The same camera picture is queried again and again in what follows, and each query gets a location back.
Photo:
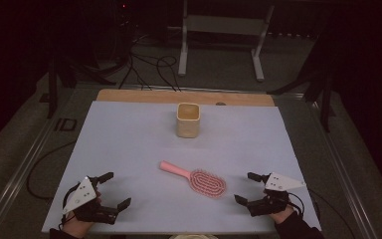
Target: cable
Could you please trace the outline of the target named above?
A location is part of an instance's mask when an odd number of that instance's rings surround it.
[[[303,205],[302,200],[301,200],[298,196],[296,196],[295,194],[293,194],[293,193],[289,193],[289,195],[292,195],[292,196],[296,197],[296,198],[299,200],[300,205],[302,206],[302,210],[301,210],[301,211],[299,210],[299,216],[300,216],[300,217],[303,217],[303,213],[305,212],[305,205]]]
[[[165,82],[170,88],[172,88],[173,91],[176,92],[178,90],[179,92],[181,92],[181,89],[179,88],[179,85],[178,85],[178,82],[177,82],[177,79],[176,79],[176,75],[175,75],[175,73],[174,73],[174,71],[172,69],[172,66],[174,66],[177,63],[177,60],[176,60],[175,57],[173,57],[173,56],[163,56],[163,57],[160,57],[160,58],[156,58],[156,57],[151,57],[151,56],[139,55],[139,54],[136,54],[136,53],[131,53],[131,54],[136,59],[138,59],[138,60],[140,60],[140,61],[142,61],[144,63],[147,63],[147,64],[149,64],[151,66],[156,67],[157,73],[158,73],[159,77],[163,80],[163,82]],[[144,58],[149,58],[149,59],[156,60],[156,63],[152,63],[150,61],[147,61]],[[165,59],[173,59],[173,63],[168,63],[167,61],[165,61]],[[170,69],[177,90],[175,89],[175,87],[172,84],[170,84],[163,77],[163,75],[160,72],[160,68],[169,68]]]
[[[64,196],[64,200],[63,200],[63,203],[62,203],[62,208],[65,208],[65,206],[67,205],[68,197],[70,196],[70,194],[72,192],[76,191],[77,188],[79,188],[79,186],[80,186],[80,183],[77,183],[77,185],[73,186],[72,188],[70,188],[70,190],[68,190],[67,194],[65,194],[65,196]],[[70,219],[67,220],[67,215],[63,214],[62,218],[61,218],[61,224],[59,224],[60,229],[61,229],[61,226],[64,226],[65,223],[67,223],[68,221],[73,219],[75,216],[76,215],[74,215],[73,217],[71,217]]]
[[[69,219],[65,219],[64,217],[65,217],[65,215],[63,216],[63,219],[62,219],[63,222],[61,222],[61,223],[58,225],[58,228],[60,229],[60,231],[62,230],[62,226],[64,226],[65,223],[67,223],[67,222],[73,220],[73,219],[76,217],[76,215],[70,217]]]
[[[143,90],[144,88],[144,85],[146,85],[150,90],[151,90],[151,87],[144,81],[144,79],[138,74],[138,72],[133,68],[133,60],[132,60],[132,56],[131,54],[129,54],[129,61],[130,61],[130,66],[129,66],[129,69],[128,69],[128,72],[126,73],[126,75],[123,77],[121,83],[119,84],[119,89],[123,86],[124,82],[126,81],[126,78],[128,77],[128,75],[130,74],[131,71],[134,71],[136,76],[137,76],[137,81],[141,84],[141,89]]]
[[[312,194],[314,194],[315,196],[317,196],[318,198],[320,198],[321,200],[323,200],[339,217],[340,219],[343,221],[343,223],[346,225],[346,227],[348,228],[350,234],[352,235],[352,238],[355,239],[355,234],[353,233],[352,229],[350,228],[348,222],[343,218],[343,216],[337,211],[336,208],[334,208],[326,199],[324,199],[324,197],[322,197],[321,195],[319,195],[318,193],[316,193],[315,191],[313,191],[312,189],[308,189],[309,192],[311,192]]]
[[[37,161],[33,164],[33,167],[32,167],[32,169],[30,169],[29,175],[27,176],[27,179],[26,179],[26,187],[27,187],[27,191],[28,191],[32,196],[34,196],[34,197],[36,197],[36,198],[38,198],[38,199],[42,199],[42,200],[52,200],[52,199],[54,198],[54,197],[49,197],[49,196],[41,196],[41,195],[38,195],[38,194],[36,194],[35,192],[33,192],[33,190],[30,188],[30,178],[31,178],[31,175],[32,175],[34,169],[36,168],[36,166],[37,166],[43,159],[45,159],[47,156],[49,156],[50,154],[52,154],[52,153],[54,153],[54,152],[56,152],[56,151],[58,151],[58,150],[60,150],[60,149],[62,149],[62,148],[64,148],[64,147],[67,147],[67,146],[69,146],[69,145],[71,145],[71,144],[74,144],[74,143],[76,143],[76,140],[75,140],[75,141],[71,141],[71,142],[66,143],[66,144],[64,144],[64,145],[62,145],[62,146],[59,146],[59,147],[57,147],[57,148],[55,148],[55,149],[50,150],[49,152],[45,153],[43,156],[39,157],[39,158],[37,159]]]

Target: dark background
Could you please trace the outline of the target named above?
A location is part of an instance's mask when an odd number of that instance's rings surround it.
[[[96,8],[96,2],[113,6],[109,5],[112,1],[92,0],[0,1],[0,130],[35,92],[37,81],[47,73],[49,37],[54,42],[71,39],[73,42],[61,43],[66,46],[83,39],[76,44],[79,45],[78,51],[71,54],[79,59],[95,60],[95,39],[88,38],[88,31],[101,31],[111,27],[107,22],[112,22],[104,15],[107,6],[102,6],[98,12],[91,10]],[[190,11],[255,18],[266,11],[260,1],[207,2],[193,1]],[[132,19],[141,31],[162,39],[166,37],[167,26],[181,26],[181,1],[159,0],[149,4],[142,0],[129,0],[115,3],[117,6],[127,4],[122,16]],[[89,11],[86,11],[86,18],[79,6]],[[313,49],[313,57],[308,57],[306,65],[316,66],[316,57],[321,56],[324,60],[336,46],[346,47],[344,57],[340,59],[342,64],[333,75],[333,89],[340,93],[382,173],[382,1],[345,6],[344,17],[334,23],[334,37],[321,38],[327,19],[341,6],[318,1],[283,2],[275,10],[270,32],[273,36],[279,33],[309,38],[320,36]]]

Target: sleeve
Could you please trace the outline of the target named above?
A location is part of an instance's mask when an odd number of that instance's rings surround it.
[[[54,228],[51,228],[51,230],[49,231],[49,234],[50,234],[50,239],[79,239],[64,231],[60,231]]]
[[[315,227],[309,227],[296,212],[290,215],[283,223],[275,224],[281,239],[324,239]]]

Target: white tabletop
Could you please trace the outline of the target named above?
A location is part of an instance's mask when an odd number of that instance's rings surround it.
[[[263,198],[264,185],[248,172],[277,172],[303,181],[278,108],[200,106],[196,138],[175,134],[176,104],[93,102],[46,218],[43,232],[56,228],[68,190],[85,176],[112,171],[98,186],[102,206],[131,197],[114,225],[97,223],[101,234],[261,234],[276,231],[268,216],[251,217],[234,194]],[[158,168],[167,160],[225,178],[219,199],[198,194],[181,176]],[[305,187],[293,189],[305,205],[304,220],[320,229]]]

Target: gray floor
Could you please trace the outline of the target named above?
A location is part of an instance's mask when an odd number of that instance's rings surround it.
[[[258,83],[249,46],[208,46],[192,42],[187,75],[177,78],[178,85],[183,91],[197,89],[263,94],[294,80],[312,45],[311,40],[268,37],[261,55],[266,80]],[[153,45],[150,39],[142,39],[132,51],[156,58],[170,55],[179,59],[180,49],[175,43]],[[153,90],[170,91],[154,66],[137,59],[134,59],[133,66]],[[112,88],[118,87],[126,70],[108,77],[117,82]],[[162,69],[161,74],[173,84],[170,69]],[[31,175],[31,188],[43,196],[52,196],[56,192],[74,147],[72,142],[80,133],[89,106],[98,91],[107,88],[84,78],[79,79],[75,89],[60,88],[59,110],[52,119],[46,119],[48,106],[39,103],[40,96],[47,92],[45,76],[38,83],[37,92],[0,133],[0,238],[48,238],[41,228],[50,201],[31,196],[25,186],[25,176],[19,179],[17,175],[29,172],[32,163],[27,163],[28,159],[43,158]],[[140,88],[135,73],[127,78],[124,88]],[[382,238],[382,179],[362,138],[336,93],[332,96],[333,114],[329,118],[331,133],[325,133],[317,120],[316,104],[301,99],[305,88],[300,86],[288,94],[275,97],[275,103],[284,117],[307,185],[315,192],[312,198],[320,211],[323,234],[329,239],[352,238],[351,230],[355,238]],[[75,119],[79,124],[74,131],[53,131],[58,118]],[[107,237],[91,235],[89,238]],[[278,238],[277,235],[218,237]],[[128,238],[168,236],[128,235]]]

